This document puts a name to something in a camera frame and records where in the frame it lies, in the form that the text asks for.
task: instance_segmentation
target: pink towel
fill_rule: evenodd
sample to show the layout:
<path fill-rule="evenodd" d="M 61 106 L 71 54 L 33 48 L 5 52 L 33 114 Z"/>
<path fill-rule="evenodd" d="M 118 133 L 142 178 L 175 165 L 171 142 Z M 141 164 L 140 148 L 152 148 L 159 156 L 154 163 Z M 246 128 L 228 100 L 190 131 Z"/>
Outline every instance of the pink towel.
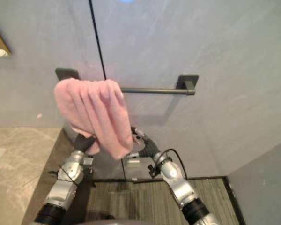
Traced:
<path fill-rule="evenodd" d="M 132 150 L 128 113 L 116 82 L 70 78 L 60 81 L 54 94 L 61 114 L 73 130 L 85 137 L 97 137 L 98 142 L 87 151 L 89 154 L 98 153 L 99 145 L 114 159 L 120 159 Z"/>

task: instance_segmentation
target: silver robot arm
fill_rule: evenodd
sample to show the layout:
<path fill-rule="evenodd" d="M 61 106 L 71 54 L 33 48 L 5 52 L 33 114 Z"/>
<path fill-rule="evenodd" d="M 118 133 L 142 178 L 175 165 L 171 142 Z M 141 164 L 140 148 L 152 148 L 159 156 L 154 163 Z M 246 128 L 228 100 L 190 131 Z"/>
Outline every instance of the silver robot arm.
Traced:
<path fill-rule="evenodd" d="M 91 168 L 93 158 L 85 150 L 95 142 L 94 137 L 84 138 L 78 135 L 75 150 L 58 171 L 57 181 L 51 188 L 44 206 L 30 225 L 59 225 L 75 197 L 77 186 L 81 183 L 84 167 Z"/>
<path fill-rule="evenodd" d="M 146 147 L 128 157 L 151 157 L 154 160 L 155 167 L 152 165 L 148 167 L 149 174 L 152 178 L 161 174 L 188 223 L 190 225 L 219 225 L 215 216 L 209 212 L 189 182 L 184 179 L 179 166 L 173 163 L 171 158 L 162 154 L 144 132 L 134 127 L 132 131 L 144 140 Z"/>

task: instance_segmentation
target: robotic hand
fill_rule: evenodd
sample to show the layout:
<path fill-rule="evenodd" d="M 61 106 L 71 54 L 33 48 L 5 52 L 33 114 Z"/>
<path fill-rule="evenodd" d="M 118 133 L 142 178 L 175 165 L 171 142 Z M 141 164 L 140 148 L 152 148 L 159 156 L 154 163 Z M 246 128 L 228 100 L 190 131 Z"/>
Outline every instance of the robotic hand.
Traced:
<path fill-rule="evenodd" d="M 154 160 L 155 166 L 148 166 L 149 174 L 152 178 L 161 174 L 188 223 L 190 225 L 219 225 L 215 216 L 208 211 L 189 182 L 183 178 L 178 165 L 165 155 L 172 149 L 161 153 L 144 132 L 132 127 L 132 133 L 144 141 L 145 148 L 137 153 L 131 153 L 128 157 L 151 157 Z"/>

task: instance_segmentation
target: white wall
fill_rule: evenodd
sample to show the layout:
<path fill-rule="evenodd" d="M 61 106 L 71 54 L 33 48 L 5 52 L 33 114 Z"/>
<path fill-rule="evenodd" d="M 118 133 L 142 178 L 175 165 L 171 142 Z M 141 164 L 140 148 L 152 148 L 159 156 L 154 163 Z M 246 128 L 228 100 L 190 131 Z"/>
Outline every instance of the white wall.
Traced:
<path fill-rule="evenodd" d="M 0 59 L 0 127 L 62 126 L 57 67 L 104 79 L 87 0 L 0 0 L 0 34 L 12 51 Z"/>
<path fill-rule="evenodd" d="M 281 143 L 228 177 L 246 224 L 281 224 Z"/>
<path fill-rule="evenodd" d="M 281 142 L 281 0 L 93 2 L 107 78 L 173 88 L 200 74 L 195 96 L 125 94 L 132 124 L 177 149 L 191 177 L 227 175 Z"/>
<path fill-rule="evenodd" d="M 132 124 L 177 149 L 190 177 L 227 175 L 281 142 L 281 0 L 93 3 L 108 78 L 172 88 L 200 74 L 195 96 L 125 94 Z M 61 125 L 57 67 L 103 79 L 87 0 L 0 0 L 0 31 L 13 52 L 0 59 L 0 126 Z"/>

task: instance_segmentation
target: towel bar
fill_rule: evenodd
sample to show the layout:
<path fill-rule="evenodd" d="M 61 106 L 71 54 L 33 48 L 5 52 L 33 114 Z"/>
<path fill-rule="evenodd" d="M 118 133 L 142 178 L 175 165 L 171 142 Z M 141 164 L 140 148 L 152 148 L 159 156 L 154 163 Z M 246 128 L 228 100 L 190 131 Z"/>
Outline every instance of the towel bar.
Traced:
<path fill-rule="evenodd" d="M 57 68 L 55 73 L 58 79 L 75 78 L 80 80 L 79 73 L 74 69 Z M 148 94 L 183 94 L 194 95 L 196 93 L 195 86 L 199 76 L 193 74 L 180 75 L 175 89 L 162 88 L 121 88 L 123 93 L 148 93 Z"/>

